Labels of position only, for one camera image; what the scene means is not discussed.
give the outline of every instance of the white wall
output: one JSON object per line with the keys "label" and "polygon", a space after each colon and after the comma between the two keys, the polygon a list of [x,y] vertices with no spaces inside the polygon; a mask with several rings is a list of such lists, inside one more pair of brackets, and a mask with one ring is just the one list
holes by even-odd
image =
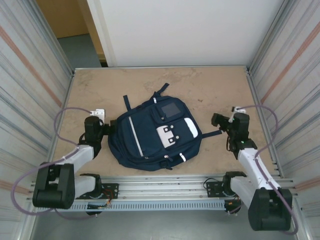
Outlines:
{"label": "white wall", "polygon": [[87,0],[110,67],[249,65],[282,0]]}

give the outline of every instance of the corrugated metal wall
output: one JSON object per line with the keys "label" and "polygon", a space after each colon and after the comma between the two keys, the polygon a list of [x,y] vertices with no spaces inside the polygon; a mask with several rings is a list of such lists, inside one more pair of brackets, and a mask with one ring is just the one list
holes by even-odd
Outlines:
{"label": "corrugated metal wall", "polygon": [[[261,103],[275,110],[275,148],[285,177],[320,238],[320,1],[291,1],[268,47],[250,67]],[[273,116],[264,112],[271,132]]]}
{"label": "corrugated metal wall", "polygon": [[[10,190],[47,160],[53,118],[66,98],[72,70],[33,1],[0,1],[0,239],[12,239],[21,214]],[[16,190],[23,205],[30,182]]]}

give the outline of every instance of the doorway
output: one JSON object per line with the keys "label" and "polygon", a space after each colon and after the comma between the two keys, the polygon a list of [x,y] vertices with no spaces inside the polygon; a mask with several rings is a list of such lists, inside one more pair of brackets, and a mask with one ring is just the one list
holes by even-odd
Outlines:
{"label": "doorway", "polygon": [[36,0],[73,69],[107,67],[87,0]]}

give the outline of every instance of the orange stripe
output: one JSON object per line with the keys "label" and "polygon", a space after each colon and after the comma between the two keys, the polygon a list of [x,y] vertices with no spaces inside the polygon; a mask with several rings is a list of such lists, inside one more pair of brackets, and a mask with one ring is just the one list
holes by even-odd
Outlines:
{"label": "orange stripe", "polygon": [[47,91],[47,93],[53,98],[56,104],[59,107],[62,106],[61,101],[55,95],[55,93],[50,89],[50,87],[46,84],[46,82],[42,79],[40,74],[36,71],[34,66],[28,61],[28,59],[23,55],[23,53],[19,50],[17,45],[12,41],[10,36],[6,33],[6,31],[0,26],[0,36],[6,42],[6,44],[14,51],[17,57],[21,60],[21,62],[25,65],[25,67],[30,71],[30,73],[34,76],[35,79],[42,85],[42,87]]}
{"label": "orange stripe", "polygon": [[304,51],[307,49],[307,47],[312,43],[312,41],[316,38],[318,33],[320,32],[320,22],[315,26],[315,28],[312,30],[312,32],[309,34],[309,36],[304,40],[298,51],[295,53],[291,61],[287,64],[287,66],[282,70],[280,75],[276,78],[274,83],[271,85],[269,90],[266,92],[264,97],[261,99],[261,103],[263,104],[267,97],[270,95],[270,93],[276,88],[276,86],[280,83],[280,81],[284,78],[284,76],[287,74],[287,72],[290,70],[290,68],[293,66],[293,64],[297,61],[297,59],[304,53]]}
{"label": "orange stripe", "polygon": [[307,190],[307,189],[310,189],[310,188],[313,188],[313,187],[316,187],[316,186],[319,186],[319,185],[320,185],[320,176],[297,184],[295,186],[295,189],[298,192],[300,192],[300,191],[304,191],[304,190]]}
{"label": "orange stripe", "polygon": [[[13,184],[8,181],[0,180],[0,189],[11,191],[12,186]],[[15,188],[15,192],[19,194],[29,195],[29,191],[30,191],[29,189],[26,189],[22,186],[17,186]]]}

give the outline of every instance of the backpack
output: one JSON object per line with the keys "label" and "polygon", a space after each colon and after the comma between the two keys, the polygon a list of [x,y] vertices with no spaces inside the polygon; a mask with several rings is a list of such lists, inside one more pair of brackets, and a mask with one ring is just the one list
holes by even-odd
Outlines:
{"label": "backpack", "polygon": [[108,145],[124,167],[172,170],[198,154],[203,138],[222,133],[202,134],[184,102],[161,96],[168,86],[166,83],[148,101],[132,109],[128,96],[123,96],[127,112],[117,118]]}

